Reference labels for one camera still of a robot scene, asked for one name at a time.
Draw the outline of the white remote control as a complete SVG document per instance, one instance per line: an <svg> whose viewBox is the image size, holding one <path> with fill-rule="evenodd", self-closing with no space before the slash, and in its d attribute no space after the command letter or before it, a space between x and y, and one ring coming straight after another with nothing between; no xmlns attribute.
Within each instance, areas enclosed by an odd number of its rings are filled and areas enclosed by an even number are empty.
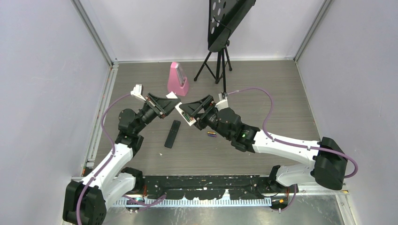
<svg viewBox="0 0 398 225"><path fill-rule="evenodd" d="M170 92L169 94L167 94L166 95L166 98L168 98L168 99L179 99L177 96L176 96L176 94L174 93L174 92ZM197 121L193 118L193 117L191 117L191 116L189 116L185 111L183 111L181 108L180 108L180 105L182 104L182 102L179 102L176 106L175 106L175 109L178 111L178 113L183 117L183 119L187 122L187 124L189 125L189 126L192 126L192 125L194 125Z"/></svg>

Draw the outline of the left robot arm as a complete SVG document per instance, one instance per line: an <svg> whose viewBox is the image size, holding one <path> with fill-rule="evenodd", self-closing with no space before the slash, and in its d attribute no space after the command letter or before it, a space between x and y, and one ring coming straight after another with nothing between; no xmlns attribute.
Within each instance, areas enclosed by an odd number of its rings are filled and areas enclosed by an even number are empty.
<svg viewBox="0 0 398 225"><path fill-rule="evenodd" d="M156 117L168 116L181 100L151 93L135 97L143 101L143 107L138 112L126 108L119 113L119 133L115 139L107 136L111 143L107 156L87 176L67 185L62 213L65 222L100 225L109 208L124 194L139 194L143 190L142 172L125 165L141 148L144 138L139 133Z"/></svg>

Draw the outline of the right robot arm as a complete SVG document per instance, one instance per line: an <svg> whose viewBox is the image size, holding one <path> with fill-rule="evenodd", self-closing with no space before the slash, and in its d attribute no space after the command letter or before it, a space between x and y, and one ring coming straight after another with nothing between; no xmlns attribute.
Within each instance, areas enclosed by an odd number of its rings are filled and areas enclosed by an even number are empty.
<svg viewBox="0 0 398 225"><path fill-rule="evenodd" d="M303 141L265 133L241 121L226 101L215 103L211 95L192 103L180 104L182 113L195 119L194 126L207 127L231 142L242 152L265 153L296 161L293 166L276 165L268 179L273 192L295 184L317 183L331 190L343 187L347 158L336 142L324 137L321 142Z"/></svg>

